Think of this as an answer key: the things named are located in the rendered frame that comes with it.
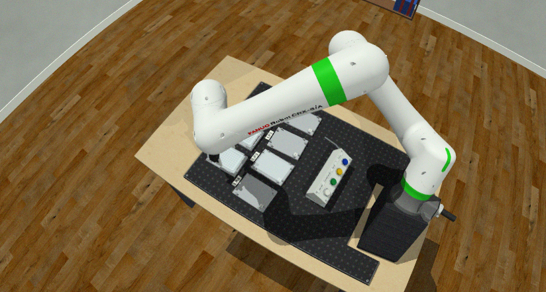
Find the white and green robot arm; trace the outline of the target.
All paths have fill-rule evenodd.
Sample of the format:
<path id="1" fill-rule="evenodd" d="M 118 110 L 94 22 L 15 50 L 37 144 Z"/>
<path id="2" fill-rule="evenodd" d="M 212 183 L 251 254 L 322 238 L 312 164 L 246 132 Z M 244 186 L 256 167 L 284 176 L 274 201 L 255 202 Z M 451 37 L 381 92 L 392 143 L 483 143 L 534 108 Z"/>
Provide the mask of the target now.
<path id="1" fill-rule="evenodd" d="M 329 56 L 283 82 L 227 108 L 227 92 L 214 79 L 191 91 L 193 138 L 204 153 L 216 155 L 282 122 L 367 94 L 384 115 L 410 158 L 390 198 L 406 214 L 425 222 L 446 211 L 434 195 L 455 160 L 455 151 L 415 110 L 389 76 L 385 53 L 352 30 L 337 33 Z"/>

